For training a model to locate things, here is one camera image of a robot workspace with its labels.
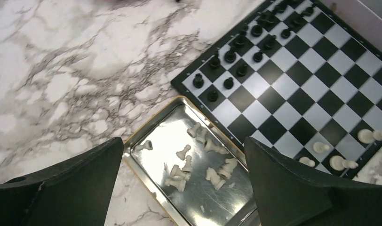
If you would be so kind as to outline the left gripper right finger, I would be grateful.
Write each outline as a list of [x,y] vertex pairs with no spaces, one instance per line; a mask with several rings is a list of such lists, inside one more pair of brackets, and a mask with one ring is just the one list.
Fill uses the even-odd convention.
[[252,137],[244,144],[263,226],[382,226],[382,185],[324,173]]

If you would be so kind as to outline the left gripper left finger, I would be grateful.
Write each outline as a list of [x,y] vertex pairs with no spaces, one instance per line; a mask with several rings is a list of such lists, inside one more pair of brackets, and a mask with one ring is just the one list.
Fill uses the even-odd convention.
[[0,184],[0,226],[102,226],[124,151],[114,137]]

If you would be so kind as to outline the white chess piece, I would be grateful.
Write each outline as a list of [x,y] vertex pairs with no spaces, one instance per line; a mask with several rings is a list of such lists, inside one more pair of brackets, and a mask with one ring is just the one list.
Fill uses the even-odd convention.
[[315,142],[313,144],[313,151],[316,153],[324,153],[330,150],[330,146],[328,144],[322,142]]
[[299,159],[299,162],[302,163],[302,164],[305,164],[305,165],[307,165],[309,167],[312,167],[312,168],[314,168],[316,166],[316,163],[312,159],[310,159],[308,157],[301,157]]

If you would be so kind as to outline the white pawn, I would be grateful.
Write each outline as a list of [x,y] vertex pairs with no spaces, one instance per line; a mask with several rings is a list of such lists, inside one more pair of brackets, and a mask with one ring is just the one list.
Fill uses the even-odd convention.
[[332,156],[329,160],[330,167],[337,171],[344,169],[355,169],[358,164],[355,161],[344,159],[339,155]]

